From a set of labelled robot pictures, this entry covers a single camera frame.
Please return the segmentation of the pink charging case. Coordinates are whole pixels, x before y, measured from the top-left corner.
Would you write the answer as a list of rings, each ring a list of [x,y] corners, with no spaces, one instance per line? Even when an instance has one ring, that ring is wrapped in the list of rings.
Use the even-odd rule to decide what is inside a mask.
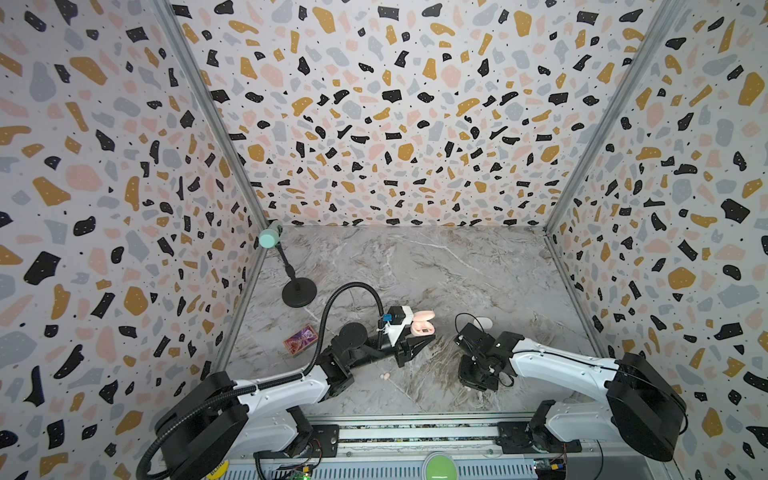
[[[411,334],[414,336],[434,335],[435,326],[432,324],[434,318],[435,312],[431,310],[415,312],[410,325]]]

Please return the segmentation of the white charging case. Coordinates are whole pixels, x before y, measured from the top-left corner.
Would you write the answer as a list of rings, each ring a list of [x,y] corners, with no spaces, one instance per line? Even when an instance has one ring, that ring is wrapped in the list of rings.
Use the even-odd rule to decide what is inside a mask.
[[[476,317],[473,323],[482,331],[489,331],[493,328],[493,321],[488,317]]]

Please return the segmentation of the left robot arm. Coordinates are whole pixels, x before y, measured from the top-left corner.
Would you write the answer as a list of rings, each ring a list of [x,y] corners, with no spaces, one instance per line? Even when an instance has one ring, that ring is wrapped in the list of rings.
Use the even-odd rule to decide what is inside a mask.
[[[299,455],[313,436],[302,406],[342,393],[354,381],[354,368],[389,357],[404,365],[435,338],[427,320],[385,326],[383,335],[392,333],[395,342],[377,349],[362,324],[347,324],[307,375],[264,382],[210,375],[156,423],[157,438],[139,461],[138,478],[203,479],[238,454]]]

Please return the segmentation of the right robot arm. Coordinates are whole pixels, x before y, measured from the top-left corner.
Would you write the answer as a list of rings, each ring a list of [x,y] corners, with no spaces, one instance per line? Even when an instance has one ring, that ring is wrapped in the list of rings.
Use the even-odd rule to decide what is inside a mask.
[[[496,391],[532,378],[587,398],[584,403],[542,401],[521,433],[500,441],[506,449],[563,453],[582,440],[622,441],[647,458],[669,462],[687,429],[685,402],[640,355],[597,358],[513,332],[493,337],[473,324],[454,341],[463,353],[458,376],[465,387]]]

